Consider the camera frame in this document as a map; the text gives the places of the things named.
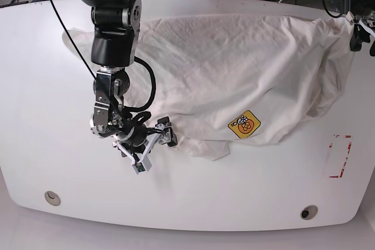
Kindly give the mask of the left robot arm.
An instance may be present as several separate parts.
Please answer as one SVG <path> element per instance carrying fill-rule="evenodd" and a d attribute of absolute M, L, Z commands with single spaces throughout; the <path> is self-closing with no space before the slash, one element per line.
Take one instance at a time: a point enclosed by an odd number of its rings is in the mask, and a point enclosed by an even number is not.
<path fill-rule="evenodd" d="M 339 18 L 351 13 L 353 15 L 354 30 L 349 43 L 350 50 L 359 52 L 363 43 L 370 43 L 374 37 L 374 0 L 339 0 L 338 14 L 329 12 L 325 0 L 322 0 L 325 12 L 331 18 Z"/>

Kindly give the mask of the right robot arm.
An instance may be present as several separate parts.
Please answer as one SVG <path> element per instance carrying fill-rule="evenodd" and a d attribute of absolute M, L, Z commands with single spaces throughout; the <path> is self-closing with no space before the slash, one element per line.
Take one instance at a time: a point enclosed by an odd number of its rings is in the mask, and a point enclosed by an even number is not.
<path fill-rule="evenodd" d="M 147 172 L 152 167 L 148 155 L 154 144 L 173 147 L 178 141 L 168 117 L 159 119 L 153 128 L 145 125 L 151 118 L 148 108 L 155 98 L 156 78 L 150 65 L 135 56 L 142 2 L 82 1 L 91 7 L 94 24 L 91 62 L 100 66 L 93 74 L 96 101 L 90 120 L 91 131 L 100 138 L 113 137 L 113 147 L 131 160 L 135 172 Z M 151 80 L 150 97 L 141 107 L 128 107 L 124 103 L 124 94 L 130 87 L 125 68 L 134 62 L 146 68 Z"/>

